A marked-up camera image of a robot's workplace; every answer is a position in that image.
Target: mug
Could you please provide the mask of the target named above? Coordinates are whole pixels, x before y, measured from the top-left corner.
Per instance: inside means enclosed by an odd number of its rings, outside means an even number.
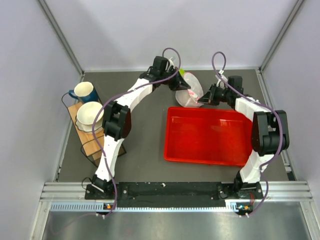
[[[102,107],[103,107],[102,104],[99,102],[96,102],[96,101],[87,102],[79,108],[78,112],[76,113],[76,119],[81,124],[92,127],[92,124],[94,124],[94,120]],[[102,120],[103,115],[104,115],[104,110],[102,110],[99,117],[97,118],[96,120],[97,123],[100,120]]]
[[[69,96],[80,100],[82,103],[98,102],[98,94],[91,82],[80,82],[74,90],[69,90]]]

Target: red plastic tray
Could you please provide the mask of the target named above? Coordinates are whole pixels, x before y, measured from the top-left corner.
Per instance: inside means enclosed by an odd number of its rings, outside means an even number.
[[[234,110],[169,107],[164,159],[243,167],[252,152],[252,122]]]

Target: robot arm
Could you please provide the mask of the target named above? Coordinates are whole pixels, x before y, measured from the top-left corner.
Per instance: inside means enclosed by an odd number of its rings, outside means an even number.
[[[128,90],[128,91],[130,91],[130,90],[134,90],[134,91],[130,94],[123,95],[123,96],[119,97],[116,100],[116,103],[113,102],[113,104],[114,104],[113,108],[118,107],[118,106],[126,106],[127,107],[126,109],[129,109],[130,111],[132,111],[142,101],[142,99],[144,99],[147,95],[152,93],[152,91],[153,91],[152,84],[135,90],[137,87],[142,86],[147,83],[149,83],[149,80],[144,79],[144,78],[142,78],[142,79],[138,78],[138,80],[135,82],[135,84]],[[128,119],[128,122],[126,124],[127,124],[127,126],[129,125],[130,126],[129,128],[131,129],[131,119]],[[109,124],[109,126],[108,126],[108,124],[106,122],[104,123],[103,127],[104,127],[104,129],[106,129],[106,127],[112,128],[111,124]],[[108,134],[108,131],[105,131],[105,133],[106,133],[106,135],[104,136],[103,149],[106,154],[106,161],[109,166],[109,169],[112,173],[112,176],[114,176],[118,152],[119,152],[121,144],[124,141],[124,138],[120,138],[118,140],[115,140],[115,137],[113,137],[112,134]],[[109,182],[111,180],[111,176],[109,175],[109,173],[107,171],[106,161],[104,160],[104,156],[102,155],[101,160],[100,160],[100,164],[99,164],[98,169],[95,172],[95,174],[99,179],[106,180],[107,182]]]
[[[230,76],[227,82],[238,92],[244,92],[242,88],[242,77]],[[274,114],[267,108],[261,107],[254,102],[257,102],[252,97],[244,97],[237,95],[232,89],[221,86],[221,84],[213,84],[209,91],[201,97],[198,102],[214,105],[219,105],[220,102],[228,103],[235,111],[245,115],[252,121],[251,145],[252,152],[246,165],[238,172],[235,178],[235,190],[254,189],[256,183],[260,181],[261,171],[260,166],[269,161],[277,151],[279,146],[279,125]],[[289,132],[287,114],[283,110],[277,110],[276,113],[281,119],[283,130],[283,140],[281,150],[289,147]],[[262,167],[262,171],[267,168],[267,165]]]
[[[106,161],[109,170],[114,177],[115,165],[120,146],[131,130],[131,111],[145,98],[151,94],[161,83],[156,81],[168,78],[177,71],[168,59],[156,56],[153,65],[148,71],[142,73],[135,84],[128,90],[130,94],[123,95],[111,101],[104,109],[102,127],[104,129],[104,146]],[[184,81],[178,72],[171,79],[164,81],[172,91],[186,90],[190,86]],[[92,185],[102,192],[106,191],[111,176],[108,173],[105,157],[102,155],[100,164],[92,178]]]

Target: blue mug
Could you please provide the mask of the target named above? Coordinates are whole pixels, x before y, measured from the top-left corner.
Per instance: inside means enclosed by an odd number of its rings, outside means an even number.
[[[98,94],[93,84],[88,81],[80,82],[74,90],[69,90],[69,96],[80,100],[82,103],[98,102]]]

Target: plastic bag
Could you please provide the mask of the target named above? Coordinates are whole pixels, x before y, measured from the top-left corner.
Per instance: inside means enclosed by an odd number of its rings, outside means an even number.
[[[190,85],[188,90],[180,90],[175,92],[175,99],[185,108],[199,108],[203,103],[198,103],[198,99],[204,95],[204,91],[198,79],[191,73],[185,72],[183,79]]]

